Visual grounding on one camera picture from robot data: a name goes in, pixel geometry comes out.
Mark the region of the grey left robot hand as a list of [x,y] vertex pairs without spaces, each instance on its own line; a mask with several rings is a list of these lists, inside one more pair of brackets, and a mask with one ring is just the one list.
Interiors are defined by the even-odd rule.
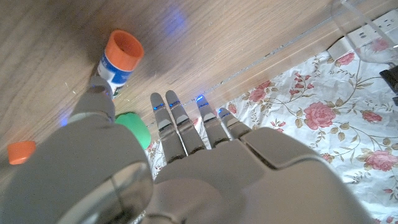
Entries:
[[111,87],[94,76],[66,126],[15,172],[2,223],[372,223],[315,151],[253,130],[199,97],[206,148],[173,91],[151,95],[166,165],[114,121]]

